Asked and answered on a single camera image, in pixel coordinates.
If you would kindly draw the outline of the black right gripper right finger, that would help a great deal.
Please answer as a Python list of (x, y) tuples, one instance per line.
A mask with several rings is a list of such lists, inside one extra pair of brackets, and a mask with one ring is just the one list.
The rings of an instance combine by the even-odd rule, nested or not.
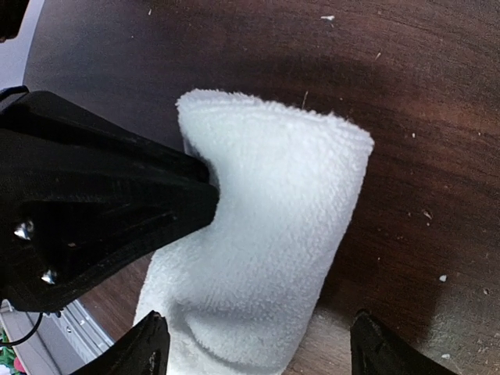
[(350, 327), (352, 375), (454, 375), (418, 352), (367, 310)]

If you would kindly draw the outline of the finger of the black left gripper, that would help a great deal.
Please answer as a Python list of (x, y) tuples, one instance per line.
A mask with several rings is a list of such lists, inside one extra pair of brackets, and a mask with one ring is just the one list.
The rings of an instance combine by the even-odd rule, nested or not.
[(1, 93), (4, 188), (206, 188), (203, 162), (50, 91)]
[(1, 200), (1, 298), (55, 313), (150, 252), (209, 225), (208, 184), (168, 187), (143, 202)]

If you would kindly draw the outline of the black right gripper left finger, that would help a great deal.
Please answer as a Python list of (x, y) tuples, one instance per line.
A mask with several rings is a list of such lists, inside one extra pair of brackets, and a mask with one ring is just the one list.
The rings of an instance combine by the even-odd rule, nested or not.
[(166, 319), (151, 311), (111, 348), (73, 375), (166, 374), (169, 350)]

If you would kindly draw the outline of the white towel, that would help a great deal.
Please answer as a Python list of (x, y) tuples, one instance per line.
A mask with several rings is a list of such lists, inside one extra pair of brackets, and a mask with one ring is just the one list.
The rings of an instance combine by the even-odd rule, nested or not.
[(187, 150), (220, 193), (214, 220), (152, 257), (136, 309), (166, 318), (169, 374), (281, 374), (351, 221), (374, 142), (242, 93), (177, 101)]

